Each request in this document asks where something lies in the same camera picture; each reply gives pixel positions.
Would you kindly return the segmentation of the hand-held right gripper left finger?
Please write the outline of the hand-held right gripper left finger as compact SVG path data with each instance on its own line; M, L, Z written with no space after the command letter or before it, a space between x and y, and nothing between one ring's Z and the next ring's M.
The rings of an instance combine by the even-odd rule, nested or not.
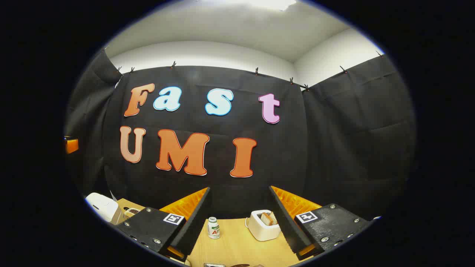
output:
M153 253L185 261L211 207L212 193L206 187L160 209L145 207L114 227Z

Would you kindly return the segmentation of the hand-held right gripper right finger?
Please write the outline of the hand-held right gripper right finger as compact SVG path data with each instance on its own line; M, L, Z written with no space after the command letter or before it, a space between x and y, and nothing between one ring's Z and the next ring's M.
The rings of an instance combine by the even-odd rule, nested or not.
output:
M372 223L338 204L321 206L275 186L269 191L278 225L299 260L342 246Z

